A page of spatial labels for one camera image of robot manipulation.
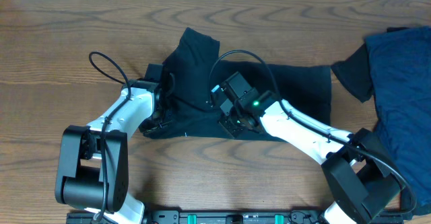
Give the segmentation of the dark teal t-shirt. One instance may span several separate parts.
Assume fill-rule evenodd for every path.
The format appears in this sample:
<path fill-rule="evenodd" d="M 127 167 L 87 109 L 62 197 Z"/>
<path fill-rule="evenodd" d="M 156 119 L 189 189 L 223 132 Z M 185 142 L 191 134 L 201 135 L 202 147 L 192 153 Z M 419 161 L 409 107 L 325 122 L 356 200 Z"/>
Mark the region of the dark teal t-shirt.
<path fill-rule="evenodd" d="M 331 123 L 331 70 L 328 66 L 295 67 L 261 63 L 218 62 L 220 42 L 187 28 L 177 48 L 163 62 L 164 89 L 169 91 L 160 122 L 147 119 L 140 131 L 147 138 L 229 138 L 218 120 L 219 108 L 208 103 L 208 86 L 239 72 L 259 93 L 273 89 L 275 77 L 281 97 L 297 110 L 324 124 Z"/>

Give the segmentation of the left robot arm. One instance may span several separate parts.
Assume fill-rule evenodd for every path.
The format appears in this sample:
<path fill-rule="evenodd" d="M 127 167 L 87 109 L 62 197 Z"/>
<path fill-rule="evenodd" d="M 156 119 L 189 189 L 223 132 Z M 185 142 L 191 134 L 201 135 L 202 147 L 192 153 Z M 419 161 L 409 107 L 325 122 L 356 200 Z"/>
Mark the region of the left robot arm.
<path fill-rule="evenodd" d="M 120 96 L 85 126 L 62 135 L 55 198 L 76 212 L 67 223 L 149 223 L 145 205 L 129 193 L 128 142 L 146 121 L 160 115 L 175 76 L 127 79 Z"/>

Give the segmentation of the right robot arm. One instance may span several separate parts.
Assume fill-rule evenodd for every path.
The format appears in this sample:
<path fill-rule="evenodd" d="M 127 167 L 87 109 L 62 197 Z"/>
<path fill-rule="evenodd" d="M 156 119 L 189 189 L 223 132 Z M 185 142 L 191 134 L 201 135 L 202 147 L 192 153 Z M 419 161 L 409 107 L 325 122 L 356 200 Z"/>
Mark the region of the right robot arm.
<path fill-rule="evenodd" d="M 322 214 L 326 223 L 371 223 L 407 181 L 379 139 L 369 130 L 339 130 L 298 111 L 278 93 L 260 94 L 249 85 L 223 83 L 210 91 L 230 130 L 246 128 L 281 139 L 316 161 L 324 173 L 333 204 Z"/>

